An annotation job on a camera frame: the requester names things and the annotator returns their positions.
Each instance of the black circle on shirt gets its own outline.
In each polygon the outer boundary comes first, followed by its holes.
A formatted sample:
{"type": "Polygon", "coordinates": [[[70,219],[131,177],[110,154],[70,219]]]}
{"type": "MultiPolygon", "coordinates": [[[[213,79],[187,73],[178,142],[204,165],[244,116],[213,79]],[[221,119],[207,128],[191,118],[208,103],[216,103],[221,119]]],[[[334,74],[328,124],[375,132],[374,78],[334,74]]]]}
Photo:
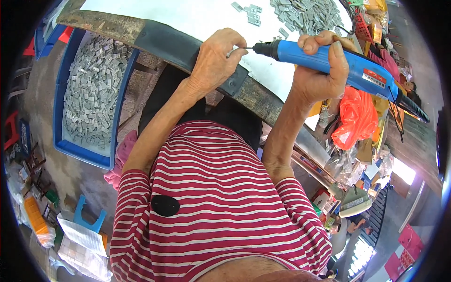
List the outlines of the black circle on shirt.
{"type": "Polygon", "coordinates": [[[166,195],[153,196],[150,205],[152,206],[152,209],[162,217],[173,216],[180,209],[179,202],[173,197],[166,195]]]}

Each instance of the electric screwdriver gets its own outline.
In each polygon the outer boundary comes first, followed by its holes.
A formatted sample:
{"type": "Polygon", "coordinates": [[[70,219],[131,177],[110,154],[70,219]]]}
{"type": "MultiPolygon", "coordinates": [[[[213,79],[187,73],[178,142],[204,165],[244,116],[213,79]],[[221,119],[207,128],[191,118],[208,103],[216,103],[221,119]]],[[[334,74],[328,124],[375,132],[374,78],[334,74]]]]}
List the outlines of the electric screwdriver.
{"type": "MultiPolygon", "coordinates": [[[[328,52],[330,46],[321,46],[314,55],[305,54],[297,42],[275,40],[272,42],[256,43],[252,50],[255,53],[271,57],[279,62],[296,64],[323,73],[330,73],[328,52]]],[[[428,123],[426,113],[395,84],[393,76],[381,65],[359,53],[344,50],[349,64],[349,75],[346,81],[350,86],[387,99],[400,108],[417,116],[428,123]]]]}

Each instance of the person's right hand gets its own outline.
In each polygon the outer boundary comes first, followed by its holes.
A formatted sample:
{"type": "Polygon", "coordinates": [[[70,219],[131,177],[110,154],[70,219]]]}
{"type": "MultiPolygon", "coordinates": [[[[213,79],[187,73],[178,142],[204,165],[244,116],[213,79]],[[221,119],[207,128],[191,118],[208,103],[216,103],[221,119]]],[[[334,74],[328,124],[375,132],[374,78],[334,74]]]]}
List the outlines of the person's right hand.
{"type": "Polygon", "coordinates": [[[198,100],[220,86],[235,72],[241,57],[248,53],[243,49],[246,46],[246,40],[231,28],[216,31],[202,43],[196,65],[189,77],[189,85],[196,89],[198,100]]]}
{"type": "Polygon", "coordinates": [[[318,48],[330,45],[329,64],[330,74],[298,66],[296,68],[291,92],[309,104],[338,98],[345,92],[349,65],[343,48],[357,52],[355,45],[347,38],[340,37],[330,31],[322,31],[316,36],[301,35],[298,40],[299,48],[308,55],[316,54],[318,48]]]}

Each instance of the red plastic stool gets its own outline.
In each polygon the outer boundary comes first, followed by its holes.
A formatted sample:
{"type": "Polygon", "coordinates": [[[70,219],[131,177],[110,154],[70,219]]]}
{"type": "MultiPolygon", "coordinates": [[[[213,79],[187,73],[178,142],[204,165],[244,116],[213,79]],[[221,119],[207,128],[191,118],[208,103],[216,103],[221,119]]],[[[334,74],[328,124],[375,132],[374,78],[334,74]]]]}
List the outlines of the red plastic stool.
{"type": "Polygon", "coordinates": [[[31,39],[30,45],[28,45],[28,47],[23,50],[23,55],[24,56],[34,56],[34,37],[31,39]]]}
{"type": "Polygon", "coordinates": [[[74,30],[74,28],[72,28],[72,27],[66,27],[66,29],[63,31],[63,33],[58,38],[58,40],[67,44],[67,42],[69,42],[69,38],[70,38],[70,35],[72,34],[73,30],[74,30]]]}
{"type": "Polygon", "coordinates": [[[16,127],[16,116],[19,111],[15,111],[12,113],[5,121],[5,129],[6,129],[6,141],[3,146],[3,150],[8,149],[11,145],[19,141],[19,133],[17,132],[16,127]]]}

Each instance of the red and white striped shirt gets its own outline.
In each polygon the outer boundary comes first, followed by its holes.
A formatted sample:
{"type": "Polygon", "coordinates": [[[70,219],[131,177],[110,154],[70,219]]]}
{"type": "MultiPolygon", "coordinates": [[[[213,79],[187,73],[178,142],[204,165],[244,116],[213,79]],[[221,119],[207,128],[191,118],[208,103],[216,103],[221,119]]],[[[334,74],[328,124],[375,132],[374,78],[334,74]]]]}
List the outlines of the red and white striped shirt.
{"type": "Polygon", "coordinates": [[[233,259],[263,256],[314,274],[332,252],[299,182],[275,186],[234,131],[210,121],[174,128],[148,174],[122,175],[110,260],[118,281],[195,281],[233,259]],[[153,211],[156,195],[179,211],[153,211]]]}

